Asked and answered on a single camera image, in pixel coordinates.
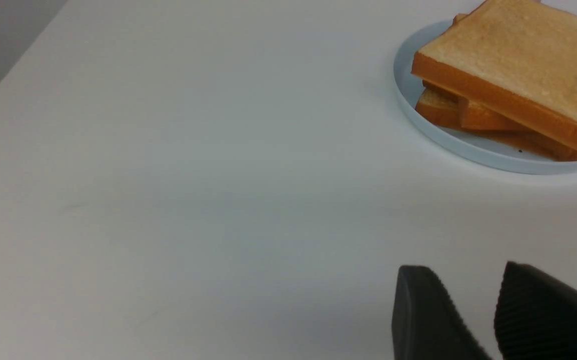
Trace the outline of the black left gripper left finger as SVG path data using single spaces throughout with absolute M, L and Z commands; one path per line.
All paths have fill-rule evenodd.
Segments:
M 398 269 L 391 320 L 396 360 L 489 360 L 439 276 L 423 265 Z

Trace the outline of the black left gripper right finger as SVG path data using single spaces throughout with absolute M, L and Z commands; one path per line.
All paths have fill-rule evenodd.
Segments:
M 577 290 L 532 265 L 508 261 L 493 328 L 505 360 L 577 360 Z

